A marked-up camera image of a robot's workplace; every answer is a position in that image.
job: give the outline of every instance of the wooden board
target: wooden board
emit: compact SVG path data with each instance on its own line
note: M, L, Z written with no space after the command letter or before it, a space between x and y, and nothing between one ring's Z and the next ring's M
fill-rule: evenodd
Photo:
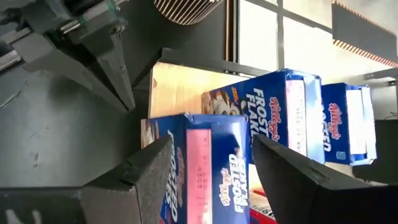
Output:
M202 93L247 79L159 62L152 71L148 116L156 118L184 112L200 114Z

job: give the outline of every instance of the striped panel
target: striped panel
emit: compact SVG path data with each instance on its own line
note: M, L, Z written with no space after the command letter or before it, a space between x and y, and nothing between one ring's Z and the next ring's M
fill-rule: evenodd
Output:
M223 0L154 0L156 8L168 20L192 25L204 19Z
M333 44L352 53L396 67L397 37L393 31L332 1Z
M343 7L344 9L348 10L349 12L352 12L353 14L355 14L355 15L357 15L358 17L364 19L365 21L367 21L367 22L369 22L369 23L371 23L371 24L377 26L378 28L381 28L381 29L383 29L383 30L385 30L385 31L387 31L387 32L389 32L389 33L395 35L395 33L394 33L393 31L391 31L391 30L389 30L389 29L386 29L386 28L380 26L379 24L375 23L374 21L371 21L369 18L363 16L363 15L360 14L359 12L354 11L354 10L348 8L347 6L343 5L342 3L338 2L338 1L333 0L333 1L332 1L332 4L336 4L336 5L340 6L340 7Z
M383 63L384 65L388 65L388 66L391 66L391 67L398 68L398 63L397 62L392 62L392 61L390 61L388 59L379 57L379 56L374 55L374 54L372 54L370 52L367 52L367 51L365 51L363 49L359 49L359 48L357 48L355 46L347 44L347 43L345 43L345 42L343 42L341 40L333 39L333 44L336 45L337 47L342 48L342 49L349 50L352 53L355 53L355 54L358 54L360 56L366 57L368 59L377 61L379 63Z

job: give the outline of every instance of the cardboard box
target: cardboard box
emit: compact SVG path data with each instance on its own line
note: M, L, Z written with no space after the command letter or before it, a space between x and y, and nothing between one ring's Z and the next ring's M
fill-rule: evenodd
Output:
M249 223L245 116L180 114L142 120L143 146L172 137L161 223Z
M377 159L371 92L368 86L322 86L323 134L327 162L351 166Z
M246 114L251 136L265 134L325 163L318 76L283 69L218 88L202 95L202 113Z
M250 193L250 224L276 224L267 197Z

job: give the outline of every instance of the gray table surface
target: gray table surface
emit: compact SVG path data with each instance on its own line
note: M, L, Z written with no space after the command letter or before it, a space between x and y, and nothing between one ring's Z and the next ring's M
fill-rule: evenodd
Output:
M0 187L85 184L139 150L136 113L63 76L0 75Z

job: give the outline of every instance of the cable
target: cable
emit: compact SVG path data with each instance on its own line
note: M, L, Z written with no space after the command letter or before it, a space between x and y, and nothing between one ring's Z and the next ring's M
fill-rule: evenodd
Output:
M389 118L393 118L393 117L395 117L395 118L398 119L398 113L390 112L390 114L392 114L392 115L387 116L387 117L385 117L384 119L389 119Z

